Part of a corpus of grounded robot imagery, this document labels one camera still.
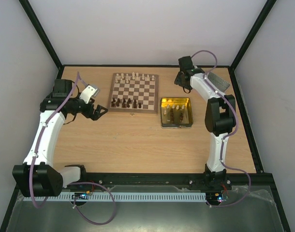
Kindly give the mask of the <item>wooden chess board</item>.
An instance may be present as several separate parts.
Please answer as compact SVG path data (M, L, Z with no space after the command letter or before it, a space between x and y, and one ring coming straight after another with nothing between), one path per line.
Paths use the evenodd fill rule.
M125 77L128 74L129 83L126 83ZM145 75L145 80L142 80L142 74ZM120 76L118 83L115 82L116 75ZM146 81L146 77L149 75L150 80ZM111 112L122 113L147 113L156 114L158 111L158 92L159 92L159 76L157 74L139 73L140 80L132 80L132 73L124 72L124 79L121 79L121 72L116 72L112 76L112 83L108 98L108 110ZM120 107L112 107L112 99L119 98L121 103ZM122 101L126 99L132 100L130 108L122 108ZM133 108L133 100L137 101L137 108Z

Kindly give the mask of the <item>gold tin box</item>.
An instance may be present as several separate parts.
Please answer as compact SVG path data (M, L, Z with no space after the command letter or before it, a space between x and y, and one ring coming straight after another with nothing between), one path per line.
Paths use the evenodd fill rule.
M160 100L162 128L191 128L193 125L191 99L164 97Z

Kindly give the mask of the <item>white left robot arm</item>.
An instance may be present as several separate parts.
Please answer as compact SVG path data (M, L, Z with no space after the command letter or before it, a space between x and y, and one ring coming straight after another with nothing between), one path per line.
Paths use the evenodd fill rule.
M101 105L94 105L99 93L96 86L84 84L78 91L78 76L75 81L57 79L52 92L40 104L40 120L29 153L20 165L15 165L12 175L24 197L59 196L62 189L72 182L82 181L86 176L84 165L68 165L57 171L53 159L58 136L68 115L83 115L93 121L107 113Z

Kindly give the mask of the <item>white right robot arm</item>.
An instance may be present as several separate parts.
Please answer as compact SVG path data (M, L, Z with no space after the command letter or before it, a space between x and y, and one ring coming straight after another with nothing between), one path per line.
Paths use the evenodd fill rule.
M218 189L226 183L225 156L230 133L236 127L236 100L226 95L230 84L216 74L193 65L190 56L178 59L179 72L174 84L195 90L206 101L205 127L210 132L210 152L205 165L203 184Z

